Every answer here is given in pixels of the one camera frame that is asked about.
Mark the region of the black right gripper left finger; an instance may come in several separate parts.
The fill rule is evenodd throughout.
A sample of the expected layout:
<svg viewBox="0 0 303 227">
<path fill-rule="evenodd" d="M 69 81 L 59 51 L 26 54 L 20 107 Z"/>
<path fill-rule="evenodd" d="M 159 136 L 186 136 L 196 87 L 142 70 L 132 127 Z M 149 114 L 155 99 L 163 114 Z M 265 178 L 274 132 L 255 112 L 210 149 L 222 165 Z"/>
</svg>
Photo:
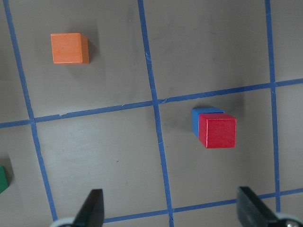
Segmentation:
<svg viewBox="0 0 303 227">
<path fill-rule="evenodd" d="M 104 197 L 102 189 L 90 191 L 72 227 L 102 227 L 104 223 Z"/>
</svg>

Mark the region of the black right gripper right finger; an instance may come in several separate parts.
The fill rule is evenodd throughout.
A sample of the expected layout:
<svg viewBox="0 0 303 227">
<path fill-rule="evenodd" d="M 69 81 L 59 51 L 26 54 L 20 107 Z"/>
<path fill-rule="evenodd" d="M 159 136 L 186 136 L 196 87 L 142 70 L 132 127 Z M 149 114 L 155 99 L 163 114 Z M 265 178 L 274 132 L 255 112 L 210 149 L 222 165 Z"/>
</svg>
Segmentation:
<svg viewBox="0 0 303 227">
<path fill-rule="evenodd" d="M 237 217 L 242 227 L 278 227 L 279 219 L 247 186 L 237 189 Z"/>
</svg>

